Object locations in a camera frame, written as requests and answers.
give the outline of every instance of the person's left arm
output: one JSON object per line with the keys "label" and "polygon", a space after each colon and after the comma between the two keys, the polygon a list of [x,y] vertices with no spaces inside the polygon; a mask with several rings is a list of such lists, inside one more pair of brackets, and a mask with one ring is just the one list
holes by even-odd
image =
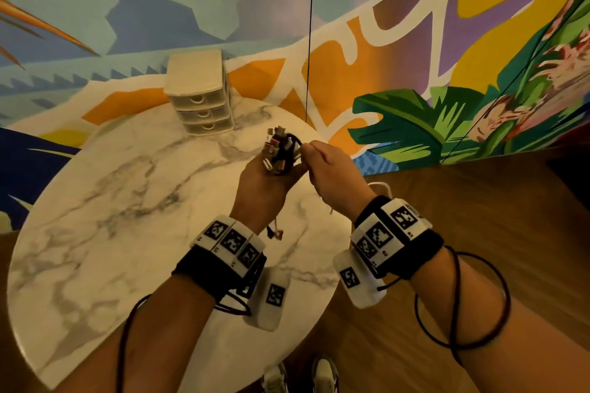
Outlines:
{"label": "person's left arm", "polygon": [[[306,172],[295,166],[270,175],[255,157],[240,175],[230,217],[259,234],[283,208],[291,187]],[[172,275],[137,311],[125,354],[126,393],[175,393],[196,342],[207,323],[214,297],[184,275]],[[113,393],[123,325],[95,349],[55,390]]]}

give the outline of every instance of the round table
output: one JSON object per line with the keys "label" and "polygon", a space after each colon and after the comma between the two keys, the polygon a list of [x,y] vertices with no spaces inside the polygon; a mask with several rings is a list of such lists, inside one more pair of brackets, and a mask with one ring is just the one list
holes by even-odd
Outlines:
{"label": "round table", "polygon": [[[283,126],[320,139],[304,121],[253,99],[234,99],[235,130],[188,136],[172,106],[154,107],[93,137],[55,176],[28,216],[12,255],[8,311],[21,352],[53,389],[170,275],[191,241],[231,210],[238,177]],[[267,266],[291,275],[273,332],[214,311],[181,392],[232,393],[286,357],[332,298],[333,256],[348,248],[350,222],[325,205],[309,178],[278,216]]]}

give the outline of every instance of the person's right arm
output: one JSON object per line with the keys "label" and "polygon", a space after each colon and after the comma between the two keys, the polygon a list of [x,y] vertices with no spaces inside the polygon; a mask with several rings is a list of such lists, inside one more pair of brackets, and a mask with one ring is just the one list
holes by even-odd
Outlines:
{"label": "person's right arm", "polygon": [[[354,222],[375,193],[352,160],[340,149],[317,141],[304,144],[302,154],[324,202]],[[458,342],[465,344],[494,328],[504,295],[467,263],[461,260],[460,264]],[[447,337],[454,283],[453,258],[445,248],[410,279]],[[582,393],[590,385],[590,354],[514,299],[500,336],[483,348],[459,355],[481,393]]]}

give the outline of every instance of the drawer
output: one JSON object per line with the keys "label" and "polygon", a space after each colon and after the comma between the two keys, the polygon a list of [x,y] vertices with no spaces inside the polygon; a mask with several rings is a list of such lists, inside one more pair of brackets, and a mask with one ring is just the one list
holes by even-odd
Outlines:
{"label": "drawer", "polygon": [[197,111],[223,106],[226,102],[224,90],[203,93],[202,95],[168,95],[170,103],[177,111]]}
{"label": "drawer", "polygon": [[234,122],[231,118],[227,118],[215,123],[185,123],[184,127],[189,135],[212,135],[232,130],[234,128]]}
{"label": "drawer", "polygon": [[231,116],[230,105],[225,104],[213,109],[201,111],[178,111],[178,116],[183,123],[203,124],[225,120]]}

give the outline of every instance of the forearm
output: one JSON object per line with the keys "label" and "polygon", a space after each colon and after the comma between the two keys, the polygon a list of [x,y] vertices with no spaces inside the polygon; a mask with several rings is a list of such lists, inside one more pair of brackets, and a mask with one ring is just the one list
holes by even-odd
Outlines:
{"label": "forearm", "polygon": [[[465,344],[494,328],[505,299],[490,280],[467,263],[460,264],[458,342]],[[443,248],[410,283],[448,336],[455,283],[453,257]],[[588,389],[588,352],[514,299],[500,336],[483,348],[459,354],[482,393],[573,393]]]}
{"label": "forearm", "polygon": [[[184,276],[171,276],[139,309],[129,333],[124,390],[174,393],[215,300]],[[113,393],[120,326],[57,388]]]}

